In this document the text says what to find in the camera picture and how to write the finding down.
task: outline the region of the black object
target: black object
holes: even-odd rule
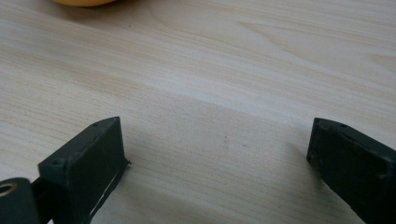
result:
[[[396,223],[396,151],[345,124],[314,119],[309,163],[366,223]]]
[[[33,184],[0,182],[0,223],[91,223],[128,163],[120,118],[98,121],[40,162]]]

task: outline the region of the metal ring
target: metal ring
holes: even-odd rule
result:
[[[16,183],[6,183],[0,185],[0,197],[8,195],[10,192],[14,191],[17,188]]]

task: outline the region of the wooden table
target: wooden table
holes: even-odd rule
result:
[[[313,118],[396,148],[391,0],[9,0],[0,38],[0,179],[120,116],[134,164],[93,223],[362,223]]]

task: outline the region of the light wood surface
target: light wood surface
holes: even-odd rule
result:
[[[396,148],[396,2],[0,1],[0,179],[121,117],[93,223],[362,223],[305,160],[314,117]]]

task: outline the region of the wood grain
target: wood grain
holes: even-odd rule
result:
[[[391,0],[0,2],[0,179],[120,116],[93,223],[362,223],[312,171],[314,117],[396,148]]]

